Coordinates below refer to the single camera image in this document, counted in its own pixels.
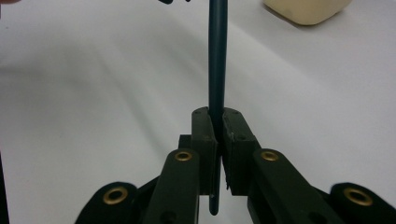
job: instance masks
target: beige object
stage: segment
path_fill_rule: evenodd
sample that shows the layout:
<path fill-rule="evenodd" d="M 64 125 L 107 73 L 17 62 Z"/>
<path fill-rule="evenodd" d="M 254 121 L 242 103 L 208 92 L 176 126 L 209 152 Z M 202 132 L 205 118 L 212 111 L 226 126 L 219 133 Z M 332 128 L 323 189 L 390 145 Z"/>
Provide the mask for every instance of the beige object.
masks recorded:
<path fill-rule="evenodd" d="M 301 25 L 314 25 L 329 19 L 352 0 L 263 0 L 285 18 Z"/>

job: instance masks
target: brass screw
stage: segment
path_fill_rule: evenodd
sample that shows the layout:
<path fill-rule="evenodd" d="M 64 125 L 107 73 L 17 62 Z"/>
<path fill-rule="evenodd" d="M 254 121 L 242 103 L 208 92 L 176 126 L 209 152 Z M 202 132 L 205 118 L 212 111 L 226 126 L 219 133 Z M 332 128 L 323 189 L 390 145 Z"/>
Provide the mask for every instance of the brass screw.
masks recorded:
<path fill-rule="evenodd" d="M 373 204 L 373 199 L 360 189 L 346 188 L 344 189 L 344 195 L 353 203 L 362 206 L 371 206 Z"/>
<path fill-rule="evenodd" d="M 262 158 L 265 159 L 266 161 L 277 161 L 279 159 L 276 153 L 272 151 L 262 152 Z"/>
<path fill-rule="evenodd" d="M 190 152 L 181 151 L 181 152 L 178 152 L 178 153 L 175 155 L 175 158 L 176 158 L 178 161 L 189 161 L 189 160 L 191 160 L 192 155 L 191 155 Z"/>
<path fill-rule="evenodd" d="M 125 187 L 115 187 L 106 192 L 103 196 L 103 202 L 109 205 L 120 203 L 128 196 L 128 190 Z"/>

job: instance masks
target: white table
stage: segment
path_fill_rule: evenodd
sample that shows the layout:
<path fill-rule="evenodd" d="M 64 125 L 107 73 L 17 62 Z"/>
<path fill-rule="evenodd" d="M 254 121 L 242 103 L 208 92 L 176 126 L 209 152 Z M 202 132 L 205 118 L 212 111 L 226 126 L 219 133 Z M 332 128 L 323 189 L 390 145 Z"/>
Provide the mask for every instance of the white table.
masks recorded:
<path fill-rule="evenodd" d="M 396 205 L 396 2 L 300 27 L 229 2 L 226 106 L 313 186 Z M 207 105 L 207 1 L 21 1 L 0 20 L 0 149 L 11 223 L 73 223 L 102 186 L 157 176 Z M 222 183 L 200 223 L 251 223 Z"/>

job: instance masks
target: white surface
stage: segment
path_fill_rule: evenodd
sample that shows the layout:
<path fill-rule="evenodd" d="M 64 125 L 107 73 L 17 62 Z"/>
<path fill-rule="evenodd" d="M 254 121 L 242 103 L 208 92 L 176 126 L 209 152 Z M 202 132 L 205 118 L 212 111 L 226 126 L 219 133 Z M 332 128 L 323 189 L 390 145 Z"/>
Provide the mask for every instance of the white surface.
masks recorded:
<path fill-rule="evenodd" d="M 229 3 L 226 106 L 313 185 L 361 184 L 396 205 L 396 3 L 353 1 L 296 27 Z M 73 223 L 103 185 L 158 175 L 207 105 L 207 1 L 2 6 L 0 149 L 11 223 Z M 224 183 L 217 217 L 251 223 Z"/>

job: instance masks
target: human hand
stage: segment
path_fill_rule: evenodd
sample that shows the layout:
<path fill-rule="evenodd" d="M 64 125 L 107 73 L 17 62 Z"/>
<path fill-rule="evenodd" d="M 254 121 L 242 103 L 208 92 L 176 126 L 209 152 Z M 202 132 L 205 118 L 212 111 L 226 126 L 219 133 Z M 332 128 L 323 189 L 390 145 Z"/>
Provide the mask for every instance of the human hand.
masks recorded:
<path fill-rule="evenodd" d="M 16 3 L 21 0 L 0 0 L 0 4 L 11 4 L 11 3 Z"/>

